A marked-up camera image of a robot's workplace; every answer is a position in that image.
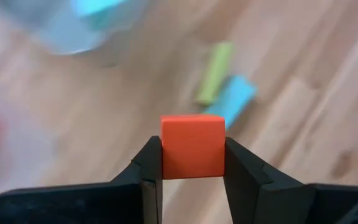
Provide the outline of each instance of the wood grain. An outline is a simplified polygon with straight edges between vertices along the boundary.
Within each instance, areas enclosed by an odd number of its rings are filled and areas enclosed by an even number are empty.
[[[116,67],[47,50],[0,16],[0,96],[57,139],[43,185],[111,180],[193,101],[210,47],[259,93],[228,131],[303,182],[358,184],[358,0],[155,0]],[[221,179],[164,182],[165,223],[230,223]]]

